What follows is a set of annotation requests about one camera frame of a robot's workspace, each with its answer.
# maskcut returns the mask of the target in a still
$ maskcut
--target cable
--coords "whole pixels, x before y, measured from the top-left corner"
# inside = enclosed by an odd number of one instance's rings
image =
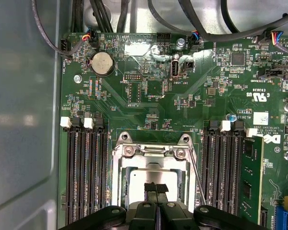
[[[197,17],[190,0],[178,0],[178,2],[182,10],[184,11],[185,15],[189,19],[189,21],[196,28],[196,30],[203,37],[203,39],[207,41],[212,41],[212,42],[227,42],[227,41],[233,41],[233,40],[248,37],[248,36],[261,35],[266,30],[273,30],[288,23],[288,16],[286,16],[284,18],[276,20],[267,25],[260,26],[258,28],[251,29],[251,30],[244,31],[244,32],[239,32],[235,34],[221,34],[221,35],[209,34],[206,32],[201,21]]]
[[[288,53],[288,49],[283,47],[283,46],[281,46],[280,44],[276,44],[275,47],[277,47],[278,49],[282,50],[285,53]]]
[[[71,32],[76,32],[76,9],[77,9],[77,0],[72,0],[72,28]]]
[[[67,55],[67,56],[70,56],[72,54],[74,54],[83,44],[83,40],[80,39],[80,41],[75,45],[75,47],[71,50],[71,51],[63,51],[63,50],[60,50],[59,48],[57,48],[51,41],[50,39],[48,38],[44,28],[43,28],[43,25],[40,21],[40,18],[38,16],[38,12],[37,12],[37,7],[36,7],[36,0],[31,0],[31,7],[32,7],[32,12],[33,12],[33,16],[34,16],[34,19],[35,19],[35,22],[36,22],[36,25],[37,25],[37,28],[39,30],[39,32],[41,33],[41,35],[43,36],[44,40],[47,42],[47,44],[52,48],[54,49],[55,51],[57,51],[59,54],[63,54],[63,55]]]
[[[77,0],[76,27],[78,33],[83,33],[83,0]]]
[[[184,31],[184,30],[181,30],[171,24],[169,24],[167,21],[165,21],[161,16],[160,14],[158,14],[158,12],[156,11],[154,5],[153,5],[153,2],[152,0],[147,0],[147,3],[148,3],[148,9],[150,10],[151,14],[153,15],[153,17],[160,23],[162,24],[163,26],[167,27],[168,29],[172,30],[172,31],[175,31],[177,33],[180,33],[180,34],[185,34],[185,35],[190,35],[190,31]]]
[[[227,0],[221,0],[221,13],[222,13],[223,20],[224,20],[226,26],[228,27],[228,29],[233,34],[238,33],[239,30],[236,28],[236,26],[232,22],[230,15],[229,15],[228,7],[227,7]]]
[[[117,33],[124,32],[127,14],[128,14],[128,0],[121,0],[120,18],[119,18],[119,22],[117,24],[117,29],[116,29]]]
[[[104,21],[107,32],[113,33],[111,22],[110,22],[110,19],[108,17],[104,3],[102,2],[102,0],[96,0],[96,2],[97,2],[97,6],[100,10],[100,13],[101,13],[102,19]]]
[[[90,0],[91,6],[93,8],[93,12],[98,23],[99,29],[102,33],[106,33],[106,26],[104,25],[104,21],[102,20],[99,8],[97,6],[96,0]]]

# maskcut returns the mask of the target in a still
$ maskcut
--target black ram slot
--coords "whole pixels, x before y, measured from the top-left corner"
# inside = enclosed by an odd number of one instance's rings
[[[217,207],[218,206],[218,181],[220,180],[219,178],[219,167],[220,167],[220,143],[222,141],[222,137],[220,135],[216,136],[216,141],[215,141],[215,148],[214,148],[214,164],[213,164],[213,172],[214,172],[214,179],[212,183],[212,206]]]
[[[102,174],[101,174],[101,208],[106,207],[107,184],[108,184],[108,136],[102,134]]]
[[[226,156],[228,151],[228,137],[226,134],[221,134],[220,152],[219,152],[219,178],[217,182],[217,208],[224,209],[224,189],[225,189],[225,175],[226,175]]]
[[[72,222],[72,187],[73,187],[73,155],[75,133],[68,131],[67,134],[67,177],[66,177],[66,225]]]
[[[215,162],[215,156],[216,156],[216,150],[215,150],[215,144],[216,144],[217,136],[213,135],[211,137],[211,143],[210,143],[210,148],[209,148],[209,165],[208,165],[208,184],[207,187],[209,188],[207,190],[207,204],[214,206],[214,197],[213,197],[213,191],[214,191],[214,180],[215,180],[215,175],[217,172],[214,171],[214,162]]]
[[[204,130],[201,182],[208,205],[238,214],[241,131]]]
[[[228,212],[229,171],[230,171],[230,137],[227,137],[224,151],[224,184],[223,184],[223,210]]]
[[[202,183],[202,189],[203,189],[203,193],[206,197],[206,178],[207,178],[207,163],[208,163],[208,149],[209,149],[209,142],[210,142],[210,136],[208,135],[204,135],[204,141],[203,141],[203,150],[202,150],[202,164],[201,164],[201,183]]]
[[[88,181],[88,191],[89,191],[89,213],[92,214],[95,211],[95,197],[96,197],[96,133],[91,134],[90,142],[90,155],[89,155],[89,181]]]
[[[238,192],[240,181],[240,148],[241,138],[237,134],[230,137],[230,174],[228,191],[228,212],[236,215],[238,213]]]

